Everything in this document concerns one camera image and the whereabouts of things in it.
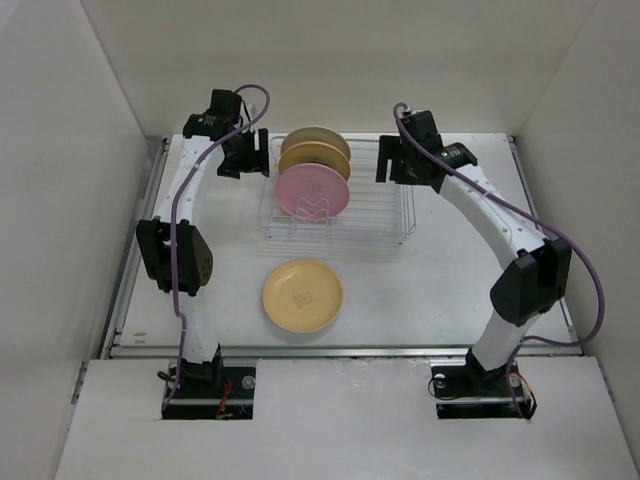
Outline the pink plate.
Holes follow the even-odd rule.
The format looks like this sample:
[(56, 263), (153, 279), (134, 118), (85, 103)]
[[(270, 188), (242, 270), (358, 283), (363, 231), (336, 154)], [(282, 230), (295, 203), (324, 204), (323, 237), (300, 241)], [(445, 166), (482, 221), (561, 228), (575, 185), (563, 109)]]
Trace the pink plate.
[(276, 200), (287, 214), (300, 219), (333, 218), (349, 204), (347, 181), (334, 169), (304, 163), (286, 169), (275, 184)]

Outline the yellow plate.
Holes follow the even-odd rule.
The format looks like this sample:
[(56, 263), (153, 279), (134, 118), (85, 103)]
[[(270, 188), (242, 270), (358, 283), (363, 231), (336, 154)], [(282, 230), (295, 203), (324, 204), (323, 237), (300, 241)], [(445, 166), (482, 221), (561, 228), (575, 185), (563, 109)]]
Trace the yellow plate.
[(263, 288), (268, 318), (285, 331), (311, 334), (339, 315), (344, 288), (337, 273), (317, 260), (295, 260), (274, 270)]

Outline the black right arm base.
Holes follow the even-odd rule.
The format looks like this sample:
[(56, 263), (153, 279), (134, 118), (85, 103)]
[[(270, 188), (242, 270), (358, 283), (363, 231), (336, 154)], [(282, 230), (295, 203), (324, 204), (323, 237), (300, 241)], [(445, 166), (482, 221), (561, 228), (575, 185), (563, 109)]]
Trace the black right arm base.
[(531, 420), (538, 402), (516, 362), (493, 373), (467, 359), (440, 359), (430, 364), (428, 391), (440, 420)]

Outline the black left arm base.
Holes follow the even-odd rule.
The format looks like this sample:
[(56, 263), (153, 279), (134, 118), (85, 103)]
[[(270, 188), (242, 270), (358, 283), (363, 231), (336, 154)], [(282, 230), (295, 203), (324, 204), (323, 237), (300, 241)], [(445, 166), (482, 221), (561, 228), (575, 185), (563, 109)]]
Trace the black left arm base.
[(220, 359), (201, 365), (181, 364), (175, 393), (176, 365), (159, 371), (164, 382), (163, 420), (251, 420), (254, 412), (256, 365), (225, 365)]

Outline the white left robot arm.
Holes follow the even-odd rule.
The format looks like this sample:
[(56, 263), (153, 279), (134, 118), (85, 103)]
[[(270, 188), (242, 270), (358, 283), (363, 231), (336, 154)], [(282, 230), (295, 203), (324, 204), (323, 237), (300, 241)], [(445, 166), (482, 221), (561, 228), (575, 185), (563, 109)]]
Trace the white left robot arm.
[(152, 217), (136, 226), (146, 273), (170, 295), (180, 322), (175, 371), (163, 376), (167, 401), (189, 387), (205, 397), (223, 387), (220, 342), (201, 300), (214, 272), (214, 255), (199, 222), (213, 177), (270, 175), (268, 132), (254, 127), (264, 114), (250, 113), (242, 97), (249, 88), (215, 89), (209, 107), (189, 116), (167, 195)]

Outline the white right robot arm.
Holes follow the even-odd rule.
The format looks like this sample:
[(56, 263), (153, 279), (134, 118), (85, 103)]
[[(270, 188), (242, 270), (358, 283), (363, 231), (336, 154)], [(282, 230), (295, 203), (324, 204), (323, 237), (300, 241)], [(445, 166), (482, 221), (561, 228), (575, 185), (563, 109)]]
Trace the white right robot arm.
[(444, 144), (430, 111), (399, 103), (393, 112), (398, 133), (379, 139), (377, 181), (430, 187), (473, 226), (502, 269), (490, 290), (492, 315), (462, 369), (465, 386), (484, 394), (508, 376), (512, 354), (564, 296), (572, 249), (507, 202), (464, 144)]

